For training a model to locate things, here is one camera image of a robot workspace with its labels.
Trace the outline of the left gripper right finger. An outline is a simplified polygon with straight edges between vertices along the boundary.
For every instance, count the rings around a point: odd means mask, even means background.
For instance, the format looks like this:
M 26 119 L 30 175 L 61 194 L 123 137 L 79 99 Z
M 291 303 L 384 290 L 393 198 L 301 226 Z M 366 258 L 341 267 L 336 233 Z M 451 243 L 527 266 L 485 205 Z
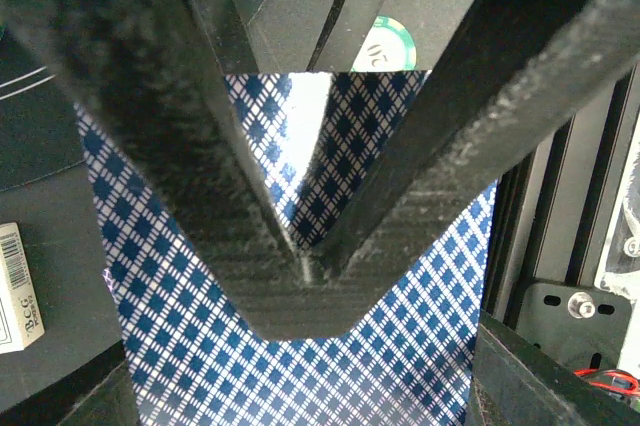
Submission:
M 639 0 L 475 0 L 318 246 L 308 337 L 348 331 L 456 216 L 639 53 Z

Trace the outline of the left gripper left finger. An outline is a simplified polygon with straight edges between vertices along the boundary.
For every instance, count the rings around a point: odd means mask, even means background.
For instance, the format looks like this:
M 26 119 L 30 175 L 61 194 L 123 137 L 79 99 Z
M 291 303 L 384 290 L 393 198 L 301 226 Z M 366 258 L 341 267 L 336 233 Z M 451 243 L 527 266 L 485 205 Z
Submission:
M 294 247 L 219 63 L 183 0 L 1 0 L 54 72 L 162 199 L 251 328 L 310 333 Z

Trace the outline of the green chip stack source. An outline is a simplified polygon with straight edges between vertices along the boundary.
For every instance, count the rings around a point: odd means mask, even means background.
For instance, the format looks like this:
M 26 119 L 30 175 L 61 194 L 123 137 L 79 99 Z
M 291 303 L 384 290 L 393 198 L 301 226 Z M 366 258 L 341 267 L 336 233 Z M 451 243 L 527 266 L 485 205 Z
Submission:
M 388 16 L 377 16 L 351 70 L 354 72 L 410 71 L 416 67 L 417 51 L 405 26 Z

